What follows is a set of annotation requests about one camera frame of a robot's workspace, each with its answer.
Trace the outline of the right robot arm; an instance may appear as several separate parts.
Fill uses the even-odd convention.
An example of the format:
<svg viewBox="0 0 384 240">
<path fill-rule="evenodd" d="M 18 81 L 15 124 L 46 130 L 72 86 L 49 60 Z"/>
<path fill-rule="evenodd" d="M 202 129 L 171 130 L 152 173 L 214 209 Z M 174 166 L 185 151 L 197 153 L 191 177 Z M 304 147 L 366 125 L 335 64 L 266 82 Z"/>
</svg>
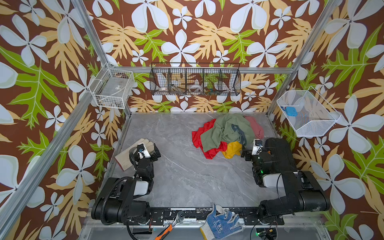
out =
<svg viewBox="0 0 384 240">
<path fill-rule="evenodd" d="M 284 223 L 280 220 L 284 215 L 330 209 L 330 198 L 313 174 L 298 170 L 286 140 L 254 140 L 253 148 L 243 147 L 241 156 L 252 163 L 256 184 L 261 188 L 271 188 L 278 195 L 276 199 L 260 202 L 257 218 L 261 224 L 277 222 L 280 225 Z"/>
</svg>

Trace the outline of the yellow cloth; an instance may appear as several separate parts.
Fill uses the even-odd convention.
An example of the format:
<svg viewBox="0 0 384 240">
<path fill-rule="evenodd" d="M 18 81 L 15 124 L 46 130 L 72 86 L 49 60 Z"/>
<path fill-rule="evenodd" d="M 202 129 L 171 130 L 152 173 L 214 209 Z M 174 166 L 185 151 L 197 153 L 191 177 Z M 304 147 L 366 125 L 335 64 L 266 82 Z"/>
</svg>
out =
<svg viewBox="0 0 384 240">
<path fill-rule="evenodd" d="M 223 153 L 226 159 L 232 159 L 234 156 L 240 156 L 243 145 L 239 142 L 232 142 L 227 144 L 227 150 Z"/>
</svg>

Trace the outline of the olive green cloth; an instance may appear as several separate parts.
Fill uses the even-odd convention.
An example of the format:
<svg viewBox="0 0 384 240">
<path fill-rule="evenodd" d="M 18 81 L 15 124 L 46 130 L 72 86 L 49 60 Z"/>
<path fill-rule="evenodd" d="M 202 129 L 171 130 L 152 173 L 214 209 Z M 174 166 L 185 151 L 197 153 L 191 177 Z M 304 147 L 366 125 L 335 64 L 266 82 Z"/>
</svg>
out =
<svg viewBox="0 0 384 240">
<path fill-rule="evenodd" d="M 226 114 L 216 119 L 212 128 L 212 138 L 227 144 L 239 142 L 243 146 L 252 143 L 255 134 L 251 128 L 249 121 L 241 114 Z"/>
</svg>

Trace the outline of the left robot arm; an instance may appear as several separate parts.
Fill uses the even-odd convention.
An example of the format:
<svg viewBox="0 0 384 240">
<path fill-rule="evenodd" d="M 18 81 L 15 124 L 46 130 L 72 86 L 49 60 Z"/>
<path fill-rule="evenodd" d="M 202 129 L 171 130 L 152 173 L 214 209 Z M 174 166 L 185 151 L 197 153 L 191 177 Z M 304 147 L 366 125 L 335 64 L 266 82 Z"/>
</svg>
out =
<svg viewBox="0 0 384 240">
<path fill-rule="evenodd" d="M 103 225 L 126 224 L 132 221 L 138 225 L 147 225 L 150 221 L 150 204 L 138 201 L 149 195 L 154 185 L 154 162 L 161 157 L 156 144 L 143 143 L 129 150 L 128 160 L 135 169 L 132 177 L 108 178 L 100 191 L 91 217 L 100 220 Z"/>
</svg>

